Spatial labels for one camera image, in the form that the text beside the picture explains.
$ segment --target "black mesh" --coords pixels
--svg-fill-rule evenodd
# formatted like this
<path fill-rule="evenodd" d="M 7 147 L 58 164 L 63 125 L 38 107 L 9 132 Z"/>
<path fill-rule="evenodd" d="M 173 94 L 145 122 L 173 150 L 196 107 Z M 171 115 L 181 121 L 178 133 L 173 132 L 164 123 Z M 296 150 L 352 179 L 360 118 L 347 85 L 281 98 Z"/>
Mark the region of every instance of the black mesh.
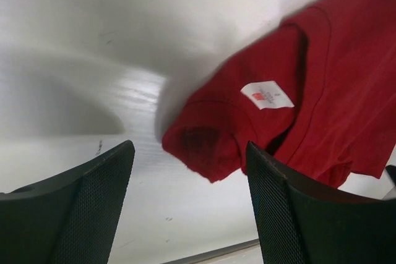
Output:
<path fill-rule="evenodd" d="M 130 150 L 120 148 L 82 178 L 50 263 L 107 263 L 132 159 Z"/>
<path fill-rule="evenodd" d="M 248 145 L 247 176 L 264 263 L 309 263 L 285 178 L 270 162 L 256 147 Z"/>

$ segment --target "folded shirt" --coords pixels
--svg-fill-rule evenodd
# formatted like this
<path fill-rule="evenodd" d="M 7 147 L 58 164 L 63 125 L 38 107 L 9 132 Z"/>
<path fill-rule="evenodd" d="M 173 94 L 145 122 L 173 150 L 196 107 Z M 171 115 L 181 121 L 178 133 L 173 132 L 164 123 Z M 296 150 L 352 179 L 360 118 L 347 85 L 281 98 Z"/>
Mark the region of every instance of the folded shirt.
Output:
<path fill-rule="evenodd" d="M 380 177 L 396 142 L 396 0 L 320 0 L 231 57 L 163 148 L 211 182 L 248 141 L 333 187 Z"/>

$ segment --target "white floor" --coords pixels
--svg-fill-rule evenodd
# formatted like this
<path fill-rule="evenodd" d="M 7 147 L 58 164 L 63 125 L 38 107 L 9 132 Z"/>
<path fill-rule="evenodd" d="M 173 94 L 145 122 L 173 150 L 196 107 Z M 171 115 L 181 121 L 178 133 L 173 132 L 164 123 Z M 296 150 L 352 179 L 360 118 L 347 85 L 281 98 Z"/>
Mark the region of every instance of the white floor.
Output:
<path fill-rule="evenodd" d="M 159 141 L 219 63 L 309 1 L 0 0 L 0 191 L 129 138 L 137 153 L 110 263 L 257 238 L 245 176 L 211 185 Z M 344 187 L 377 198 L 390 188 L 386 177 Z"/>

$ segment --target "clothing label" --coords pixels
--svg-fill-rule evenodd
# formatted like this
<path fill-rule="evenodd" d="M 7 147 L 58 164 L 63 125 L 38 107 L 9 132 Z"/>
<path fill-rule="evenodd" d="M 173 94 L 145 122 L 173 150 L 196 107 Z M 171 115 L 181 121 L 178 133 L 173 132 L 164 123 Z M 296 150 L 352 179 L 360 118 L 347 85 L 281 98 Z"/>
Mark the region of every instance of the clothing label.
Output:
<path fill-rule="evenodd" d="M 249 83 L 241 90 L 259 109 L 293 108 L 294 104 L 274 80 Z"/>

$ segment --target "scratch mark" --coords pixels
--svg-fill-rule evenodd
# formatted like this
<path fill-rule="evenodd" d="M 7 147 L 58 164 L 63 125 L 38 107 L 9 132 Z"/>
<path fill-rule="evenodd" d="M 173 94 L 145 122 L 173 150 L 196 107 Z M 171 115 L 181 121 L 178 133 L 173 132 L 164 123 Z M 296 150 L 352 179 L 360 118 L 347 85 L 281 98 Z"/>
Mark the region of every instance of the scratch mark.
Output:
<path fill-rule="evenodd" d="M 98 148 L 98 151 L 97 151 L 97 153 L 95 154 L 95 156 L 99 156 L 99 155 L 100 155 L 102 145 L 103 145 L 103 140 L 101 139 L 101 140 L 99 141 L 99 148 Z"/>
<path fill-rule="evenodd" d="M 110 34 L 117 35 L 117 31 L 110 31 L 110 32 L 106 32 L 106 33 L 99 33 L 99 36 L 100 36 L 100 37 L 104 37 L 104 36 L 107 36 L 107 35 L 110 35 Z"/>
<path fill-rule="evenodd" d="M 123 248 L 123 247 L 126 247 L 128 244 L 131 244 L 131 243 L 133 243 L 134 241 L 135 241 L 135 238 L 133 238 L 133 240 L 131 240 L 131 241 L 128 241 L 126 244 L 123 244 L 122 246 L 120 246 L 119 249 L 121 249 L 121 248 Z"/>

